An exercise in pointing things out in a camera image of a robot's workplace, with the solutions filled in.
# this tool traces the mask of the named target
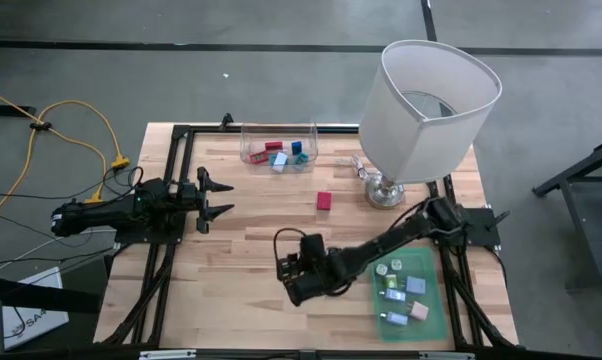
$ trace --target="yellow extension cord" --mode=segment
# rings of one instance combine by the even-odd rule
[[[64,104],[77,104],[77,105],[82,105],[87,107],[88,109],[92,110],[94,113],[96,113],[97,115],[99,115],[99,117],[103,120],[103,122],[106,124],[106,126],[108,127],[108,130],[110,130],[110,134],[112,134],[112,140],[114,141],[114,147],[116,149],[116,159],[115,161],[112,163],[112,167],[113,168],[124,168],[126,166],[128,166],[130,164],[130,159],[126,158],[123,156],[123,154],[121,154],[121,150],[119,149],[119,143],[117,141],[117,137],[114,134],[114,130],[112,130],[112,126],[110,126],[110,122],[108,121],[108,119],[101,114],[97,109],[95,109],[92,105],[82,102],[82,101],[78,101],[78,100],[65,100],[65,101],[61,101],[58,102],[56,104],[52,104],[50,106],[48,106],[47,108],[45,108],[41,114],[39,115],[39,117],[37,118],[34,115],[31,115],[30,113],[28,113],[27,111],[24,111],[23,109],[21,109],[20,107],[16,106],[15,104],[13,104],[12,102],[10,102],[9,100],[5,99],[4,97],[2,97],[0,95],[0,100],[3,101],[4,103],[12,106],[13,108],[17,109],[18,111],[20,111],[21,113],[23,113],[24,115],[26,115],[27,117],[31,118],[32,120],[34,120],[36,123],[38,124],[43,124],[43,117],[52,109],[60,106],[60,105],[64,105]],[[97,155],[99,155],[99,157],[101,157],[101,161],[103,163],[103,176],[105,177],[105,174],[107,172],[107,166],[106,166],[106,160],[105,160],[105,156],[103,155],[103,153],[101,151],[99,151],[99,149],[97,149],[96,147],[79,141],[79,140],[75,140],[72,138],[69,138],[63,134],[61,134],[60,132],[58,132],[55,129],[50,129],[50,132],[52,132],[53,134],[55,134],[56,136],[60,137],[61,139],[72,143],[72,144],[77,144],[77,145],[81,145],[85,148],[88,148],[92,151],[94,151],[95,153],[97,153]],[[32,149],[34,147],[34,135],[36,134],[36,130],[32,130],[30,133],[30,141],[28,143],[28,155],[26,157],[25,160],[25,164],[23,165],[23,170],[21,170],[21,175],[19,175],[19,177],[17,178],[17,180],[14,182],[14,184],[12,185],[12,187],[10,188],[10,190],[7,192],[6,196],[3,197],[3,199],[1,199],[0,201],[0,209],[3,206],[3,204],[6,202],[6,200],[10,197],[10,195],[12,195],[12,192],[17,188],[17,186],[19,186],[19,183],[21,183],[21,180],[23,180],[23,178],[25,177],[26,172],[28,171],[28,167],[30,166],[30,160],[32,158]],[[97,190],[94,192],[94,194],[92,195],[92,197],[88,200],[86,200],[86,202],[99,202],[101,201],[101,192],[103,190],[103,183],[101,183],[101,185],[99,185],[99,187],[97,188]]]

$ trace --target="white lampshade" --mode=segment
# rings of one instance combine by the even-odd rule
[[[407,94],[430,95],[453,115],[429,118]],[[361,147],[395,183],[441,179],[461,163],[500,95],[497,75],[463,51],[429,41],[395,42],[381,55],[361,120]]]

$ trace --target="glass lamp base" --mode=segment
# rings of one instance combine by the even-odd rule
[[[376,209],[392,209],[401,203],[404,197],[403,185],[392,183],[381,173],[370,174],[366,181],[365,198]]]

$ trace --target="red block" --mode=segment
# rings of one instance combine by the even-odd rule
[[[250,155],[250,162],[253,164],[261,164],[262,162],[268,161],[268,159],[268,153],[265,151]]]
[[[271,141],[265,143],[265,151],[281,150],[283,149],[283,142]]]
[[[330,210],[332,193],[319,192],[317,195],[317,210]]]

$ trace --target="clear plastic container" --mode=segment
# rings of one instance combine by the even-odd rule
[[[281,143],[281,148],[266,149],[267,143]],[[293,143],[301,143],[294,153]],[[277,164],[286,158],[286,164]],[[319,155],[317,125],[314,122],[294,125],[243,124],[241,126],[241,161],[254,174],[298,174],[311,172]]]
[[[392,260],[401,261],[400,270],[392,270]],[[381,292],[386,292],[384,277],[375,272],[379,264],[387,266],[387,274],[396,275],[398,286],[395,290],[406,294],[405,301],[386,299]],[[375,316],[379,328],[379,337],[383,341],[427,341],[445,340],[448,337],[448,325],[439,294],[433,253],[430,248],[401,248],[382,257],[370,265],[372,274],[372,299]],[[425,292],[422,294],[407,291],[407,277],[425,280]],[[411,316],[414,302],[428,308],[425,320]],[[408,324],[398,326],[387,321],[380,314],[394,313],[408,316]]]

